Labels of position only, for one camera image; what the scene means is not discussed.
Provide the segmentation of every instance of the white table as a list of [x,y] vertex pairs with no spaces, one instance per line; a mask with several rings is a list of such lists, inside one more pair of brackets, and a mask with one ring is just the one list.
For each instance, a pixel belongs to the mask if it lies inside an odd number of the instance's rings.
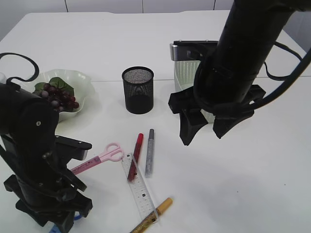
[[[278,82],[256,79],[267,92]],[[302,77],[278,100],[256,110],[221,140],[205,126],[190,146],[179,138],[179,117],[168,107],[173,81],[155,81],[155,106],[145,115],[125,109],[122,82],[93,82],[96,94],[73,119],[61,122],[59,135],[93,144],[88,158],[119,142],[134,149],[138,133],[155,129],[154,175],[146,179],[155,205],[173,197],[172,207],[147,232],[161,233],[292,233],[311,231],[311,77]],[[144,171],[146,140],[139,167]],[[79,164],[71,161],[69,168]],[[0,162],[4,181],[11,170]],[[127,233],[139,214],[120,162],[105,162],[78,175],[93,210],[76,222],[73,233]],[[3,232],[44,233],[15,209],[17,198],[0,185],[0,225]]]
[[[229,11],[170,14],[36,13],[26,15],[0,42],[0,52],[17,52],[34,59],[42,72],[81,71],[94,81],[117,81],[131,66],[146,66],[156,80],[173,79],[169,44],[175,40],[219,40]],[[305,52],[285,33],[279,42]],[[272,74],[289,74],[298,60],[273,48],[267,58]],[[19,58],[4,58],[0,72],[30,75],[32,67]],[[311,76],[309,67],[303,76]],[[261,69],[259,77],[267,77]]]

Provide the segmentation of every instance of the pen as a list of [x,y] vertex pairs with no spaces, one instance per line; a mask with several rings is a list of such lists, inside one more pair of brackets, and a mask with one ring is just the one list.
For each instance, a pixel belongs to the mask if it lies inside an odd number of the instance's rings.
[[[173,203],[171,198],[167,198],[162,204],[156,208],[157,214],[162,215]],[[152,211],[140,224],[138,224],[130,233],[142,233],[144,232],[153,222],[156,221],[156,214]]]
[[145,177],[147,178],[149,178],[153,172],[154,144],[155,144],[155,130],[150,129],[147,147],[146,168],[145,168]]
[[[138,163],[140,148],[141,148],[143,138],[144,138],[144,135],[142,133],[138,134],[137,142],[136,142],[135,149],[134,149],[134,159],[136,160],[136,163]],[[133,179],[135,178],[135,173],[136,173],[136,166],[134,164],[134,161],[132,161],[131,166],[130,166],[130,171],[127,176],[127,180],[129,182],[133,181]]]

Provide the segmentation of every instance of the purple grapes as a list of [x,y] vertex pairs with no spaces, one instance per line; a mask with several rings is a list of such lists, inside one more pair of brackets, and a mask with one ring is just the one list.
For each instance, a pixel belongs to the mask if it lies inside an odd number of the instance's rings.
[[47,91],[42,91],[41,96],[42,98],[47,98],[49,97],[49,93]]
[[36,92],[36,94],[46,99],[53,109],[59,113],[64,111],[72,112],[74,109],[79,108],[79,103],[76,102],[75,96],[49,83],[45,83],[42,92]]

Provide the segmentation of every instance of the white wall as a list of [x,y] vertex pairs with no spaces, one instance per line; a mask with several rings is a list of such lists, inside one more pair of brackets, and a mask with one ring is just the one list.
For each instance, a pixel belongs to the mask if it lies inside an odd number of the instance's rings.
[[[234,0],[216,0],[215,10],[229,10]],[[169,13],[212,10],[214,0],[67,0],[70,12]],[[32,12],[66,12],[65,0],[0,0],[0,40]],[[284,30],[304,49],[311,47],[311,12],[296,12]]]
[[142,0],[66,0],[69,12],[142,13]]
[[0,0],[0,40],[32,12],[66,12],[66,6],[64,0]]
[[234,0],[216,0],[215,10],[230,10]]
[[284,27],[305,51],[311,47],[311,12],[295,12]]
[[214,0],[143,0],[144,13],[213,10]]

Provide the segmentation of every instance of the white bowl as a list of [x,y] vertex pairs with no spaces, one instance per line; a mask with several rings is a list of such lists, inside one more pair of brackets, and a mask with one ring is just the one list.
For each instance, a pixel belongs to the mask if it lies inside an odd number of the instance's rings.
[[79,103],[79,108],[75,109],[74,112],[61,112],[59,113],[59,121],[72,118],[82,110],[84,102],[87,96],[94,93],[94,88],[91,84],[91,78],[84,73],[76,70],[66,70],[66,69],[53,69],[44,73],[40,73],[38,77],[29,83],[19,83],[21,88],[29,92],[35,91],[35,85],[40,82],[48,83],[51,78],[60,77],[66,83],[74,89],[74,96],[76,101]]

